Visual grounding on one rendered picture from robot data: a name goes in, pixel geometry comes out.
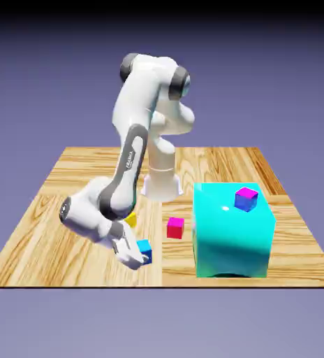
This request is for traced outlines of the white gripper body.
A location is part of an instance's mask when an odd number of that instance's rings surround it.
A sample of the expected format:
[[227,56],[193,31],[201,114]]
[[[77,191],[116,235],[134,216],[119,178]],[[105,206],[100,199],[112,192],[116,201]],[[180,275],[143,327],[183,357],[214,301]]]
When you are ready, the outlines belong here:
[[127,223],[112,224],[112,247],[117,259],[132,270],[139,269],[149,260],[141,253],[134,231]]

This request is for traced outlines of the small blue cube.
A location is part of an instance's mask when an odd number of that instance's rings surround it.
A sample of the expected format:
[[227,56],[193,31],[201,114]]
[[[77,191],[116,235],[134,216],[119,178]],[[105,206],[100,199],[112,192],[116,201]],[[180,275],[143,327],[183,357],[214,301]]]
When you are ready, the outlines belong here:
[[146,260],[144,264],[151,264],[152,263],[152,247],[150,242],[147,239],[137,241],[138,248],[142,255],[146,256]]

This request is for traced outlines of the small red cube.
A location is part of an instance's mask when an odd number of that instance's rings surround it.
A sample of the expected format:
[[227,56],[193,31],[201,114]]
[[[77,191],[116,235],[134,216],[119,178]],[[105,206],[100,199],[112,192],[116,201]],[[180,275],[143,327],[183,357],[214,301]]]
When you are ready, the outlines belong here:
[[181,239],[184,233],[184,219],[170,217],[167,223],[167,237]]

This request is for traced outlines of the small purple cube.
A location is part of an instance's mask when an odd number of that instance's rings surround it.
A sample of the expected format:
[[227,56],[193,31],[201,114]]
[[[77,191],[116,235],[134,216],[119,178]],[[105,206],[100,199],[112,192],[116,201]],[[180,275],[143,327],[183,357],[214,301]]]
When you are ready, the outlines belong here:
[[256,207],[258,200],[258,192],[248,187],[242,187],[235,193],[234,206],[245,212],[250,212]]

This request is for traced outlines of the large cyan box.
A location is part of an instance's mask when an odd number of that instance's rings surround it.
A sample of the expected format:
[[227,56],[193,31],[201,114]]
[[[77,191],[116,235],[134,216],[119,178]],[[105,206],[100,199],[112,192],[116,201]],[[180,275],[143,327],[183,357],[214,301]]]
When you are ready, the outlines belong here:
[[[242,188],[257,194],[249,212],[235,207]],[[196,182],[192,242],[196,276],[264,278],[276,219],[256,182]]]

